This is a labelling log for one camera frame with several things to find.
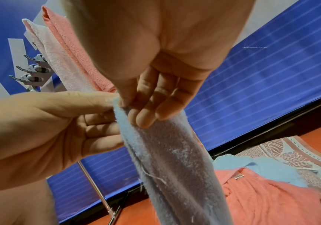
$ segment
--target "terry cloth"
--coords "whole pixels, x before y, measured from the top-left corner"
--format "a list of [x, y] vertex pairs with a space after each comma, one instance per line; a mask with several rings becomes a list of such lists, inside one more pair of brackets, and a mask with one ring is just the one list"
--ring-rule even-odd
[[224, 155], [215, 159], [213, 167], [215, 170], [246, 167], [266, 179], [290, 183], [303, 188], [308, 187], [297, 169], [269, 157], [251, 158], [248, 156]]
[[22, 22], [67, 90], [80, 92], [99, 90], [91, 85], [46, 26], [37, 25], [28, 19], [23, 19]]
[[234, 225], [321, 225], [321, 195], [314, 189], [268, 180], [247, 168], [215, 173]]
[[114, 101], [122, 138], [164, 225], [230, 225], [213, 166], [194, 140], [185, 112], [140, 129]]
[[43, 20], [52, 34], [64, 48], [70, 58], [82, 70], [95, 86], [104, 92], [115, 92], [114, 85], [106, 79], [94, 66], [89, 55], [86, 53], [76, 37], [69, 20], [54, 13], [46, 6], [42, 6]]

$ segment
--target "patterned fabric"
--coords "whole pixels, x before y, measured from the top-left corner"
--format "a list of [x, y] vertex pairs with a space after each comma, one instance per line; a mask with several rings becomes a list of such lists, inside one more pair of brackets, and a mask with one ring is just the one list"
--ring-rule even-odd
[[321, 193], [321, 179], [308, 169], [321, 168], [321, 153], [311, 148], [298, 136], [265, 142], [246, 149], [236, 156], [270, 157], [299, 169], [308, 186]]

